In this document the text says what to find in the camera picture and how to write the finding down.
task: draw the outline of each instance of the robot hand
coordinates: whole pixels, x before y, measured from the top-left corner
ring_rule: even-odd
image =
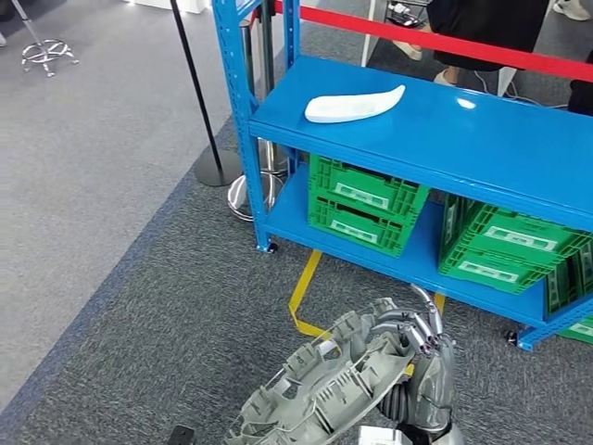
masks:
[[[417,313],[390,311],[378,317],[379,323],[373,328],[376,331],[392,328],[403,331],[419,357],[408,381],[391,389],[378,408],[385,416],[398,422],[398,429],[415,445],[463,444],[463,436],[451,419],[454,397],[454,343],[443,333],[441,315],[427,292],[416,285],[412,285],[412,289],[426,304],[429,324]]]

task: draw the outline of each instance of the blue metal shelf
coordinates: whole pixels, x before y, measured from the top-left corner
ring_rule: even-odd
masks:
[[[593,120],[300,56],[299,0],[283,2],[286,73],[255,107],[238,24],[260,3],[213,0],[258,249],[268,250],[270,235],[278,235],[525,323],[530,327],[518,335],[518,345],[526,350],[593,312],[593,294],[545,316],[542,282],[514,296],[440,275],[436,262],[441,210],[432,203],[425,205],[399,259],[313,229],[306,218],[306,167],[293,171],[295,150],[309,151],[593,232]],[[402,100],[374,118],[322,125],[304,117],[309,101],[318,95],[383,92],[400,84],[407,88]],[[292,176],[268,214],[256,137],[290,148]]]
[[[372,119],[327,125],[303,114],[318,95],[383,92],[400,84],[406,92],[398,105]],[[593,232],[593,198],[585,192],[591,189],[593,120],[586,116],[299,57],[255,111],[250,131]]]
[[[301,165],[278,196],[263,226],[293,242],[384,273],[406,283],[416,283],[453,299],[531,326],[544,326],[543,281],[520,295],[488,286],[456,280],[437,270],[443,209],[426,202],[404,253],[394,258],[371,248],[317,230],[307,224],[309,169]]]

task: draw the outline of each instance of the shelf caster wheel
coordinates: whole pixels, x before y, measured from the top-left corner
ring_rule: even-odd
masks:
[[[506,341],[509,344],[513,346],[517,346],[517,333],[515,331],[506,331],[504,333],[504,337]]]

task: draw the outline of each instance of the metal stanchion post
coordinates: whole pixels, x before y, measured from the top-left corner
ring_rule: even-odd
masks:
[[[50,70],[48,62],[51,62],[52,60],[62,56],[69,57],[74,65],[78,63],[78,59],[72,53],[70,47],[61,40],[41,40],[38,37],[37,33],[35,32],[33,23],[27,17],[26,13],[24,12],[24,9],[20,6],[18,0],[13,0],[13,5],[14,5],[14,9],[19,13],[23,23],[24,23],[24,26],[29,30],[33,37],[33,40],[35,40],[34,44],[29,44],[23,50],[21,65],[25,72],[31,69],[28,64],[41,63],[48,77],[53,77],[55,73]]]
[[[262,73],[262,97],[266,97],[274,88],[274,50],[272,44],[272,2],[263,0],[257,23],[257,41],[260,44],[260,67]],[[274,143],[260,141],[264,157],[260,158],[263,170],[273,174],[285,174],[287,158]]]
[[[250,21],[247,19],[242,20],[239,26],[241,27],[243,37],[243,50],[245,72],[247,73],[247,82],[250,90],[253,93],[254,90],[253,51],[251,45]],[[260,143],[260,148],[260,165],[262,166],[260,179],[263,191],[263,202],[266,208],[269,210],[273,205],[280,191],[282,190],[282,181],[275,174],[272,174],[269,169],[265,168],[272,166],[273,164],[267,158],[266,145]],[[238,218],[244,221],[252,221],[253,219],[249,205],[248,196],[247,195],[247,182],[244,175],[239,176],[231,184],[230,188],[229,188],[229,192],[226,194],[226,200],[229,204],[229,208]]]
[[[196,66],[194,64],[194,58],[192,56],[192,50],[189,49],[189,42],[186,35],[186,28],[183,26],[183,20],[181,19],[181,14],[179,12],[177,0],[171,0],[171,8],[173,10],[173,15],[177,26],[179,38],[183,46],[183,52],[186,53],[186,61],[189,68],[192,82],[194,83],[194,89],[196,90],[198,102],[200,104],[200,110],[202,113],[202,118],[206,127],[207,138],[210,141],[210,146],[212,148],[212,151],[203,153],[196,161],[194,174],[198,181],[205,185],[212,187],[229,185],[243,171],[241,161],[234,151],[222,150],[219,152],[216,147],[216,141],[212,134],[210,118],[207,116],[206,103],[200,87],[200,81],[198,79],[198,73],[196,71]]]

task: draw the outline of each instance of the black pole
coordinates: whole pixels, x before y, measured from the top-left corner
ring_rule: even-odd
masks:
[[[206,109],[206,102],[204,102],[204,95],[202,95],[200,81],[198,79],[196,66],[194,64],[194,58],[192,57],[192,50],[189,48],[189,42],[187,40],[186,28],[183,26],[183,21],[181,19],[177,0],[171,0],[171,7],[173,10],[175,23],[177,26],[179,38],[181,39],[181,44],[183,46],[183,52],[186,54],[186,60],[192,76],[192,82],[194,83],[194,89],[196,90],[198,102],[200,104],[200,110],[202,113],[202,118],[204,118],[207,138],[210,141],[210,146],[212,147],[212,156],[216,165],[216,171],[217,172],[217,178],[213,175],[214,172],[212,167],[214,166],[211,165],[212,159],[204,153],[196,162],[196,178],[201,183],[211,186],[229,185],[241,174],[242,170],[241,168],[241,163],[238,157],[234,152],[227,150],[223,151],[222,157],[223,159],[221,160],[221,155],[218,153],[218,149],[216,147],[216,140],[212,133],[212,126],[210,124],[210,118]]]

